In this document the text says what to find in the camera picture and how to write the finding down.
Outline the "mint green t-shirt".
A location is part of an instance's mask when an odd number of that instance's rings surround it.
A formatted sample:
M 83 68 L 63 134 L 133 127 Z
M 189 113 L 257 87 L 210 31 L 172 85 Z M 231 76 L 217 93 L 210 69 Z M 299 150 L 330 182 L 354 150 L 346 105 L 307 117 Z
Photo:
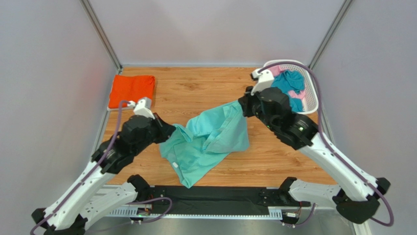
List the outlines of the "mint green t-shirt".
M 250 146 L 247 120 L 238 101 L 205 110 L 186 126 L 174 126 L 176 130 L 159 150 L 186 188 L 194 186 L 229 154 Z

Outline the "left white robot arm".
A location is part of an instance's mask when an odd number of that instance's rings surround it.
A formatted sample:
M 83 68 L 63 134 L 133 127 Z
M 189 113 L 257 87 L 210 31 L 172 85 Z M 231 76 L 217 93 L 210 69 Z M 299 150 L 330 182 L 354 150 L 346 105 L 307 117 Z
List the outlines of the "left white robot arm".
M 149 195 L 150 185 L 140 175 L 130 176 L 127 182 L 96 200 L 92 198 L 139 153 L 167 141 L 175 129 L 156 113 L 133 115 L 124 123 L 118 122 L 112 137 L 93 153 L 67 191 L 47 208 L 32 213 L 35 226 L 30 234 L 43 228 L 46 235 L 83 235 L 99 219 L 125 204 L 154 202 Z

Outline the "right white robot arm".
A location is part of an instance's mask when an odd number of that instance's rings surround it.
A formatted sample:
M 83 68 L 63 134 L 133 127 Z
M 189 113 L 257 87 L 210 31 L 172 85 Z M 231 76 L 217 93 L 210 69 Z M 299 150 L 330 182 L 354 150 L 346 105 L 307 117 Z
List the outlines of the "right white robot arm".
M 301 152 L 317 163 L 332 179 L 334 185 L 308 183 L 288 177 L 279 187 L 293 201 L 335 209 L 355 224 L 373 219 L 391 183 L 375 178 L 350 161 L 319 132 L 315 121 L 291 110 L 287 95 L 278 88 L 255 91 L 246 88 L 239 98 L 243 116 L 258 118 L 285 145 Z

